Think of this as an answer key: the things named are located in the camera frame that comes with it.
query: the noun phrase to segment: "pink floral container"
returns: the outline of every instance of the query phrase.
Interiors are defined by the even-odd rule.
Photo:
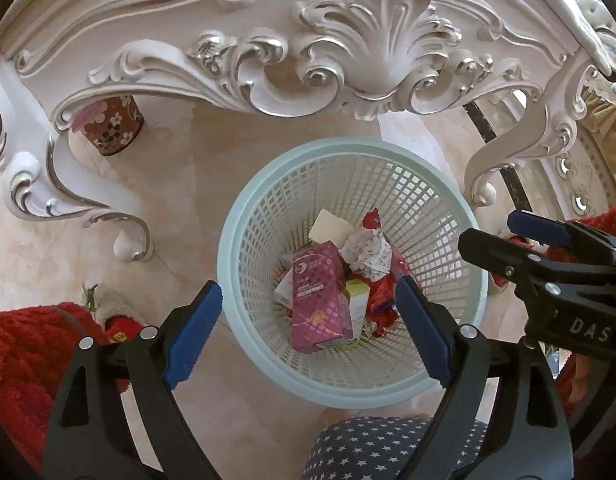
[[[133,142],[144,116],[131,95],[109,97],[86,106],[72,123],[103,156],[115,155]]]

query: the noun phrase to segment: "white box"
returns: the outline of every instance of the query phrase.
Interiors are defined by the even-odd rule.
[[[275,301],[292,310],[293,308],[293,273],[289,270],[281,279],[277,288],[272,291]]]

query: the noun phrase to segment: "blue gripper pad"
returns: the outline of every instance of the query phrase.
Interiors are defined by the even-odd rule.
[[[222,312],[222,289],[213,283],[208,291],[191,303],[194,309],[188,320],[168,347],[168,364],[162,380],[173,390],[177,384],[188,380],[197,359],[213,331]]]
[[[563,222],[550,220],[528,211],[513,211],[508,215],[508,228],[515,234],[552,247],[568,247],[570,235]]]
[[[428,375],[446,388],[453,379],[450,369],[450,345],[406,277],[400,278],[397,282],[394,300]],[[443,308],[434,304],[430,306]],[[446,313],[454,323],[451,314],[448,311]]]

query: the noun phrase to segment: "black tile border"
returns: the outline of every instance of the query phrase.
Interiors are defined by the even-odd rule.
[[[480,136],[482,136],[484,142],[488,143],[497,137],[495,131],[492,129],[492,126],[490,126],[488,119],[486,119],[482,111],[479,110],[479,107],[475,103],[465,104],[464,110],[466,110],[466,113],[477,128]],[[521,185],[517,171],[512,168],[504,168],[503,170],[499,170],[499,173],[501,173],[501,176],[504,179],[504,183],[510,193],[515,209],[532,211],[533,208],[530,206],[530,200],[528,200],[524,186]]]

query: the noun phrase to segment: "marble floor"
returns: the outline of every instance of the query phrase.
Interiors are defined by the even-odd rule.
[[[84,230],[78,219],[21,221],[6,211],[0,187],[0,310],[77,301],[82,284],[106,282],[149,322],[159,324],[215,277],[219,235],[233,200],[280,153],[322,137],[382,135],[418,152],[462,187],[466,161],[483,145],[462,108],[425,118],[395,114],[379,123],[361,123],[341,114],[284,120],[161,98],[138,102],[146,126],[124,152],[102,158],[80,135],[70,142],[83,164],[126,184],[150,205],[153,258],[145,264],[116,260],[112,243],[117,232],[105,223]],[[496,204],[477,216],[483,229],[498,233],[513,204],[500,176],[495,185]],[[490,337],[516,340],[524,321],[523,305],[509,288],[489,297],[482,330]],[[492,384],[480,411],[483,420],[493,392]],[[226,480],[290,480],[301,471],[323,427],[323,407],[272,383],[223,322],[190,380],[174,394],[193,434]],[[433,413],[439,398],[439,391],[428,392],[368,413]],[[144,462],[159,467],[131,391],[124,394],[124,405]]]

